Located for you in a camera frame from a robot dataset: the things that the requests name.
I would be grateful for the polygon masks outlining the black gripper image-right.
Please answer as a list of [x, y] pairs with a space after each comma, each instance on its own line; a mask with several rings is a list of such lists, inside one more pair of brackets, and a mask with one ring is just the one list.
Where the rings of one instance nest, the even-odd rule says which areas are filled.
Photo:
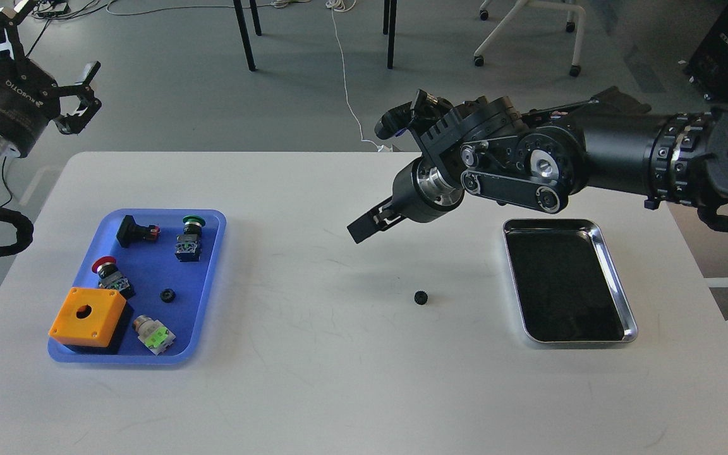
[[458, 208], [463, 197], [464, 191], [445, 182], [439, 169], [417, 158], [396, 174], [392, 198], [358, 217], [347, 230], [355, 244], [361, 244], [404, 219], [428, 224]]

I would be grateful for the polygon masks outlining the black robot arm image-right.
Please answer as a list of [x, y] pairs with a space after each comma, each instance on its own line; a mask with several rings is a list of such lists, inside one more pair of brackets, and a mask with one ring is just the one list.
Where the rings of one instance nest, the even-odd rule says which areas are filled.
[[421, 150], [392, 195], [349, 225], [361, 243], [401, 220], [427, 224], [465, 194], [555, 214], [586, 187], [688, 205], [728, 233], [728, 106], [656, 115], [618, 87], [589, 100], [520, 113], [508, 97], [457, 106], [419, 90], [375, 126], [381, 139], [413, 136]]

